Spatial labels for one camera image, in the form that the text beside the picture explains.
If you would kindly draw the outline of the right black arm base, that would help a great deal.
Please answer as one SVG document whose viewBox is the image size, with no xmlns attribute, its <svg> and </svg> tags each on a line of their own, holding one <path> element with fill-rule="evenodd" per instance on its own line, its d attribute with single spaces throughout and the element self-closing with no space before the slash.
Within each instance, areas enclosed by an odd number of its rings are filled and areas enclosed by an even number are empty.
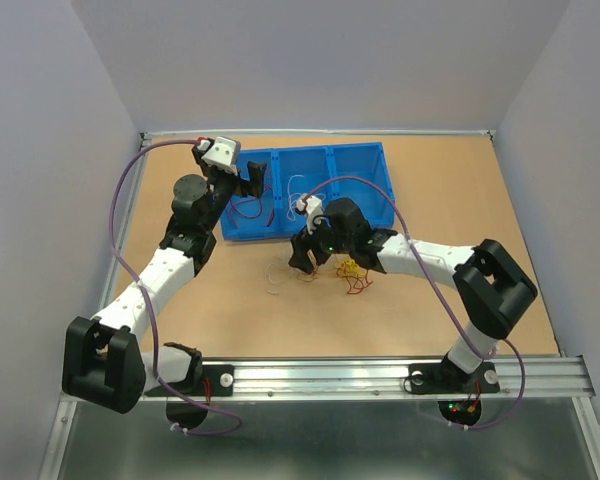
<svg viewBox="0 0 600 480">
<path fill-rule="evenodd" d="M 471 374 L 446 359 L 415 363 L 407 368 L 402 390 L 412 395 L 442 396 L 437 401 L 441 417 L 451 425 L 476 427 L 482 415 L 482 397 L 501 391 L 494 364 L 481 364 Z"/>
</svg>

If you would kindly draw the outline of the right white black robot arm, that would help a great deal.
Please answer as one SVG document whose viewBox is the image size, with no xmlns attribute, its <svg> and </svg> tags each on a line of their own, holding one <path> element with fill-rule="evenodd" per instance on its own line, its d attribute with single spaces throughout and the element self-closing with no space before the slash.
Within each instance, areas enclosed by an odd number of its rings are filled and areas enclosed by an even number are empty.
<svg viewBox="0 0 600 480">
<path fill-rule="evenodd" d="M 312 274 L 331 256 L 347 255 L 364 270 L 423 278 L 435 291 L 448 286 L 458 293 L 468 323 L 439 363 L 408 374 L 413 394 L 461 393 L 481 383 L 480 368 L 538 296 L 530 277 L 495 240 L 475 247 L 412 240 L 372 227 L 349 198 L 324 205 L 309 196 L 297 201 L 296 211 L 306 224 L 291 238 L 290 267 Z"/>
</svg>

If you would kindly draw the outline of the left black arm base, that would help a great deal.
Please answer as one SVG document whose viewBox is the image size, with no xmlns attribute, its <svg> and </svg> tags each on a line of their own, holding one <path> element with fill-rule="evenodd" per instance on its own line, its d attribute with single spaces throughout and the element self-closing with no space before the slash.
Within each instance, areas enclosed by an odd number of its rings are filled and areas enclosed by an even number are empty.
<svg viewBox="0 0 600 480">
<path fill-rule="evenodd" d="M 194 374 L 171 386 L 198 402 L 209 403 L 213 400 L 233 396 L 235 367 L 231 364 L 200 364 Z M 200 427 L 210 414 L 201 408 L 191 406 L 184 401 L 169 400 L 165 414 L 168 421 L 186 428 Z"/>
</svg>

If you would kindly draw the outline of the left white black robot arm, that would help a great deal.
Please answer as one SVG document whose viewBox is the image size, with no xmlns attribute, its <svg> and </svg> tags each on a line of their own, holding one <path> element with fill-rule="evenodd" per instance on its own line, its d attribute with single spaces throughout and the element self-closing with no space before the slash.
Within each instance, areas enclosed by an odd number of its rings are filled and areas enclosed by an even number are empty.
<svg viewBox="0 0 600 480">
<path fill-rule="evenodd" d="M 92 317 L 76 317 L 67 328 L 62 372 L 66 394 L 127 413 L 157 387 L 190 394 L 202 384 L 197 350 L 156 344 L 142 353 L 139 342 L 146 332 L 158 332 L 158 314 L 210 259 L 216 245 L 213 230 L 230 200 L 262 196 L 266 167 L 250 162 L 243 178 L 236 140 L 201 137 L 188 144 L 201 171 L 176 181 L 172 214 L 151 260 L 136 273 L 114 247 L 114 258 L 130 275 L 130 284 Z"/>
</svg>

